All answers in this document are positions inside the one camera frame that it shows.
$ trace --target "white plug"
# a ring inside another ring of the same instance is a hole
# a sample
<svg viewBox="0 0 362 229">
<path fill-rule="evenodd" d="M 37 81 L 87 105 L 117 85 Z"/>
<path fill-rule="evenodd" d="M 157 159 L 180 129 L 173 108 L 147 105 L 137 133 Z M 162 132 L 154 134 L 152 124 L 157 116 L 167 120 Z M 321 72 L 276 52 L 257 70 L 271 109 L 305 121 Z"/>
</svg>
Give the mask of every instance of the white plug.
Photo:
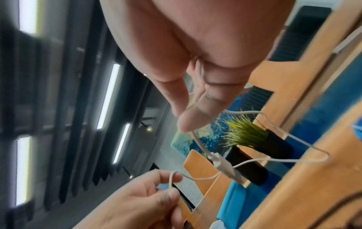
<svg viewBox="0 0 362 229">
<path fill-rule="evenodd" d="M 209 156 L 209 159 L 212 160 L 212 163 L 214 164 L 215 168 L 217 168 L 227 177 L 233 179 L 239 184 L 244 183 L 245 178 L 236 169 L 234 169 L 231 163 L 228 162 L 225 158 L 223 158 L 219 153 L 212 153 L 212 155 Z"/>
</svg>

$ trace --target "linear light fixture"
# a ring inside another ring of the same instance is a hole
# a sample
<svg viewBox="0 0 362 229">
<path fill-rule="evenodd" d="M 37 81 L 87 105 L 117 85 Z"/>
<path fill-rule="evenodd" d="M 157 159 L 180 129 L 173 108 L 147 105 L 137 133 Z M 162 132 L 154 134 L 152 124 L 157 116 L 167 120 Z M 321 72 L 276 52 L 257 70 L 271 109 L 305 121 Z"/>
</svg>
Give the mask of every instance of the linear light fixture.
<svg viewBox="0 0 362 229">
<path fill-rule="evenodd" d="M 109 83 L 108 83 L 108 87 L 107 87 L 107 92 L 106 92 L 106 96 L 104 98 L 101 115 L 100 115 L 99 120 L 98 120 L 97 129 L 102 129 L 103 128 L 104 120 L 106 119 L 107 110 L 108 110 L 108 107 L 109 107 L 110 99 L 112 98 L 114 84 L 116 83 L 116 79 L 117 79 L 117 75 L 118 75 L 119 70 L 120 70 L 120 65 L 119 64 L 114 64 L 113 68 L 112 68 L 112 73 L 110 74 L 110 79 L 109 79 Z"/>
<path fill-rule="evenodd" d="M 36 34 L 38 17 L 38 0 L 19 0 L 20 31 Z"/>
<path fill-rule="evenodd" d="M 127 123 L 126 126 L 124 127 L 124 131 L 123 131 L 123 134 L 122 134 L 122 137 L 121 137 L 120 145 L 118 146 L 117 153 L 116 153 L 116 155 L 114 157 L 114 160 L 113 160 L 113 164 L 118 162 L 118 158 L 120 157 L 121 149 L 122 149 L 122 146 L 124 144 L 124 140 L 126 139 L 129 126 L 130 126 L 130 124 Z"/>
<path fill-rule="evenodd" d="M 22 137 L 17 140 L 16 206 L 25 203 L 28 197 L 30 147 L 31 137 Z"/>
</svg>

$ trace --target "human skin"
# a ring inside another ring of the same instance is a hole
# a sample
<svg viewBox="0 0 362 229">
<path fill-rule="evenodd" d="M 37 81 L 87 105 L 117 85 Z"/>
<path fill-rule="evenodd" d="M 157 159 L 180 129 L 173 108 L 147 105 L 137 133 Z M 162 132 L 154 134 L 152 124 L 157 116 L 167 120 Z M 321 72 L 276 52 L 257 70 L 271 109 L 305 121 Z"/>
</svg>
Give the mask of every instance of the human skin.
<svg viewBox="0 0 362 229">
<path fill-rule="evenodd" d="M 212 122 L 240 94 L 273 46 L 294 0 L 101 0 L 132 64 L 179 116 L 181 132 Z M 195 83 L 196 103 L 183 75 Z"/>
<path fill-rule="evenodd" d="M 73 229 L 183 228 L 177 189 L 157 190 L 169 182 L 169 171 L 152 170 L 113 193 Z M 175 173 L 173 182 L 183 176 Z"/>
</svg>

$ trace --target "black container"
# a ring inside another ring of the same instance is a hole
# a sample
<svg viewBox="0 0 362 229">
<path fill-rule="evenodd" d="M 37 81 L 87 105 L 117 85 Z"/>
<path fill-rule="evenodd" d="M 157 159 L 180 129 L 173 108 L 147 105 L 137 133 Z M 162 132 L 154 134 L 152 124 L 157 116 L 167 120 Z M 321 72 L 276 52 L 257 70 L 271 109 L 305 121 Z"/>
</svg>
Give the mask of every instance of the black container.
<svg viewBox="0 0 362 229">
<path fill-rule="evenodd" d="M 233 166 L 252 159 L 237 146 L 228 148 L 224 153 L 224 158 Z M 256 161 L 244 164 L 235 169 L 239 171 L 243 177 L 258 186 L 264 184 L 269 175 L 268 170 Z"/>
<path fill-rule="evenodd" d="M 267 129 L 268 137 L 255 150 L 264 153 L 271 158 L 276 159 L 293 159 L 294 148 L 287 141 L 274 134 L 273 131 Z"/>
</svg>

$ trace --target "cord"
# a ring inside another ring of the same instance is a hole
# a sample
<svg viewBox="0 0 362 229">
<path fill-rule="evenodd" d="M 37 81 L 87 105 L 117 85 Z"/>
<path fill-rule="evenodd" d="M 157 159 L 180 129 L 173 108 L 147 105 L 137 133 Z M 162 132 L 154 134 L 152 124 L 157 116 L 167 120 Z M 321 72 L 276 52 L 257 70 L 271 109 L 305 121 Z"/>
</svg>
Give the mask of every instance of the cord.
<svg viewBox="0 0 362 229">
<path fill-rule="evenodd" d="M 293 136 L 291 135 L 290 133 L 286 132 L 285 130 L 281 129 L 280 127 L 274 125 L 269 119 L 268 117 L 261 111 L 229 111 L 229 110 L 224 110 L 224 113 L 227 113 L 227 114 L 231 114 L 231 115 L 245 115 L 245 114 L 260 114 L 262 116 L 264 116 L 265 120 L 270 124 L 272 125 L 275 129 L 279 130 L 280 132 L 282 132 L 283 134 L 287 135 L 288 137 L 310 147 L 310 148 L 313 148 L 315 150 L 318 150 L 318 151 L 321 151 L 325 154 L 325 157 L 323 158 L 320 158 L 320 159 L 315 159 L 315 160 L 304 160 L 304 159 L 275 159 L 275 158 L 255 158 L 255 159 L 250 159 L 250 160 L 247 160 L 247 161 L 243 161 L 242 163 L 240 164 L 237 164 L 235 166 L 233 166 L 233 168 L 237 168 L 239 166 L 242 166 L 244 164 L 247 164 L 247 163 L 250 163 L 250 162 L 255 162 L 255 161 L 276 161 L 276 162 L 283 162 L 283 163 L 306 163 L 306 164 L 313 164 L 313 163 L 322 163 L 322 162 L 326 162 L 328 161 L 328 159 L 330 158 L 330 154 L 323 150 L 323 149 L 319 149 L 311 144 L 309 144 L 308 142 L 306 141 L 303 141 L 302 139 L 300 138 L 297 138 L 296 136 Z M 200 147 L 200 149 L 207 155 L 209 156 L 210 158 L 213 157 L 213 153 L 211 153 L 206 147 L 205 145 L 201 142 L 201 140 L 197 137 L 196 133 L 194 131 L 191 132 L 191 135 L 192 137 L 194 138 L 196 144 Z M 172 188 L 172 179 L 173 179 L 173 175 L 176 173 L 177 171 L 173 171 L 171 174 L 170 174 L 170 178 L 169 178 L 169 188 Z M 185 178 L 187 179 L 190 179 L 190 180 L 193 180 L 193 181 L 210 181 L 210 180 L 213 180 L 213 179 L 216 179 L 220 174 L 221 172 L 218 172 L 217 174 L 215 174 L 214 176 L 212 177 L 208 177 L 208 178 L 192 178 L 192 177 L 189 177 L 183 173 L 181 173 Z"/>
</svg>

